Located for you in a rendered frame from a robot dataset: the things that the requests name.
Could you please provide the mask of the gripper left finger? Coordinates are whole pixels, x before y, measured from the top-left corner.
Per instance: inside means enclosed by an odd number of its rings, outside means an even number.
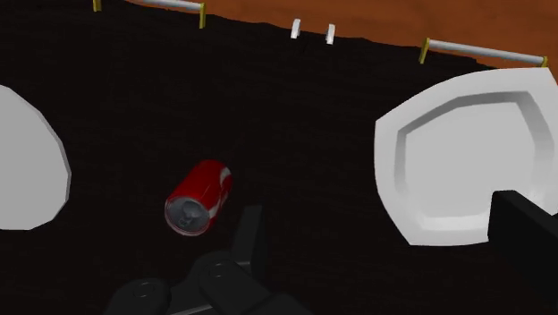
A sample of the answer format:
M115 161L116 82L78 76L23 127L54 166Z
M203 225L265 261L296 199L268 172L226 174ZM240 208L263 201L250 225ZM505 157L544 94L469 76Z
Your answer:
M131 281L115 291L102 315L314 315L257 280L264 236L262 207L248 206L231 249L199 257L173 287L160 278Z

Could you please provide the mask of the red soda can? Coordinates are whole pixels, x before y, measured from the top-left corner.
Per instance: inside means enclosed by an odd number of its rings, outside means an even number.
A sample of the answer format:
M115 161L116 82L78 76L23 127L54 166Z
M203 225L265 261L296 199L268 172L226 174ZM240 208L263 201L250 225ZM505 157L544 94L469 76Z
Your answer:
M227 201L232 184L231 171L224 163L214 159L202 160L166 199L166 223L177 234L204 234Z

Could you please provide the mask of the white angular plate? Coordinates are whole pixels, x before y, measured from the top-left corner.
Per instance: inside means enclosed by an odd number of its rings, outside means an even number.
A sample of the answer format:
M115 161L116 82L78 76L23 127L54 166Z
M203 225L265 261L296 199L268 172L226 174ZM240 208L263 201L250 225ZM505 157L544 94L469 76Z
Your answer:
M375 124L378 195L412 245L483 243L491 196L558 213L558 82L546 68L437 83Z

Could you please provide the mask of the white round plate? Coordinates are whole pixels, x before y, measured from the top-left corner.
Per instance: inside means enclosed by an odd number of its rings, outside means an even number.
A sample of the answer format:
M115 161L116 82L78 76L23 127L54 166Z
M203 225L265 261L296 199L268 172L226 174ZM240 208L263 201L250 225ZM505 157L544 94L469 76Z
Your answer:
M72 171L47 119L0 85L0 230L52 221L70 196Z

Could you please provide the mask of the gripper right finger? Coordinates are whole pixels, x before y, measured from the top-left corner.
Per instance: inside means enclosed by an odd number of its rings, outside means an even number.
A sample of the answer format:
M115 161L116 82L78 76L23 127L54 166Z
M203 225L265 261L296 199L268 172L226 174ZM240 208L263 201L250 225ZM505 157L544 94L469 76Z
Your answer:
M558 302L558 215L516 191L492 194L489 242L548 302Z

